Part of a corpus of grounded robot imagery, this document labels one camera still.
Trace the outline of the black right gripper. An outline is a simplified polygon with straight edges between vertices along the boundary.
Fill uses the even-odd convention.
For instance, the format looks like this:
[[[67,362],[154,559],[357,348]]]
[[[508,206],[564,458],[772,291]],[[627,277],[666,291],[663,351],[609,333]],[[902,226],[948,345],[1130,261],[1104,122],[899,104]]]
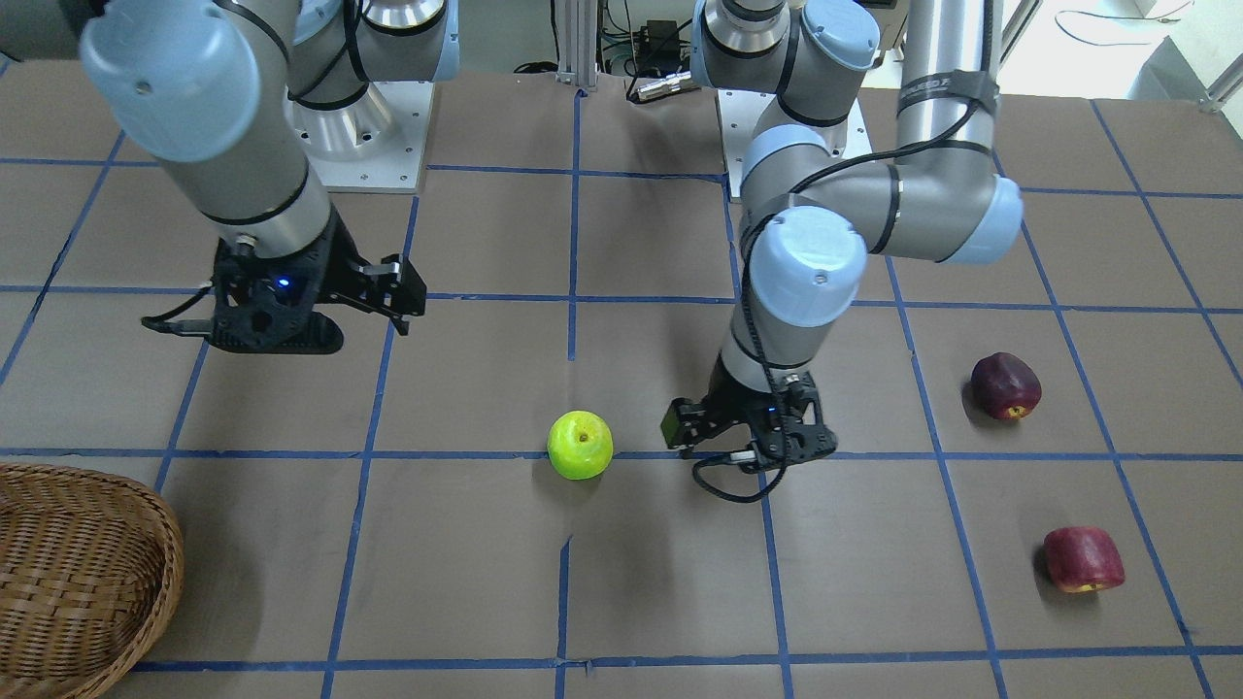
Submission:
[[[409,257],[395,252],[368,261],[337,211],[313,243],[291,255],[259,257],[220,245],[213,294],[209,345],[245,354],[338,352],[346,332],[319,313],[322,303],[387,316],[401,337],[428,303],[428,286]]]

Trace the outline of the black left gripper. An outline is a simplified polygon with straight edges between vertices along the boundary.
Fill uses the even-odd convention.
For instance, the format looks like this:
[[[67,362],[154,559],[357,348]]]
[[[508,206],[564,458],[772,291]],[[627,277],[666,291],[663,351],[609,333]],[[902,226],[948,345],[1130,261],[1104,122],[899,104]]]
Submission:
[[[745,424],[751,432],[746,447],[706,456],[696,466],[781,469],[834,454],[838,438],[822,420],[820,393],[813,378],[782,377],[777,388],[774,394],[756,392],[732,377],[718,377],[704,399],[681,398],[669,404],[660,420],[665,447],[689,459],[697,444]]]

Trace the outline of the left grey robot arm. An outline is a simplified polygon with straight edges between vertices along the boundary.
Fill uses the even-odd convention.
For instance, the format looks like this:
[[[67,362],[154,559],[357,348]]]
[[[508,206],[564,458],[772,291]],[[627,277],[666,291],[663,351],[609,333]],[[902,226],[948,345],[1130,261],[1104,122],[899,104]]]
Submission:
[[[746,471],[830,455],[810,363],[856,300],[873,255],[989,264],[1021,230],[1021,187],[991,165],[1001,17],[991,1],[914,1],[896,146],[843,155],[880,30],[856,1],[701,1],[699,85],[771,95],[743,155],[740,301],[704,398],[672,400],[666,447],[732,427]]]

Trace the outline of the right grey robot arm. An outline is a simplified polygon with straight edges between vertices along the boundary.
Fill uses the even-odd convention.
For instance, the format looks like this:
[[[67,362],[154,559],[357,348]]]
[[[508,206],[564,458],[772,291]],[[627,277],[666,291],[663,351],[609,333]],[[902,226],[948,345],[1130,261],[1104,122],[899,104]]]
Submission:
[[[426,284],[409,257],[360,256],[314,155],[343,153],[311,129],[351,117],[355,150],[394,123],[379,83],[439,83],[460,65],[454,1],[106,1],[80,60],[121,129],[218,228],[196,299],[145,316],[150,331],[226,352],[329,354],[346,343],[319,303],[389,318],[406,335]]]

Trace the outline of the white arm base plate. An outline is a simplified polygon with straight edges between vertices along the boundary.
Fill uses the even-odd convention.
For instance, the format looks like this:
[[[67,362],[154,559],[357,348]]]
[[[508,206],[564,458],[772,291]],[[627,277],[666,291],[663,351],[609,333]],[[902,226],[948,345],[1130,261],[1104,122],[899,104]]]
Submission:
[[[333,193],[420,189],[435,83],[370,83],[336,111],[288,103],[286,118],[319,182]]]
[[[776,96],[753,91],[720,90],[718,123],[721,150],[727,165],[728,199],[740,203],[742,184],[759,148],[786,146],[815,134],[832,159],[849,159],[873,150],[873,142],[861,114],[861,103],[854,102],[845,119],[835,126],[807,126],[791,119],[777,104]]]

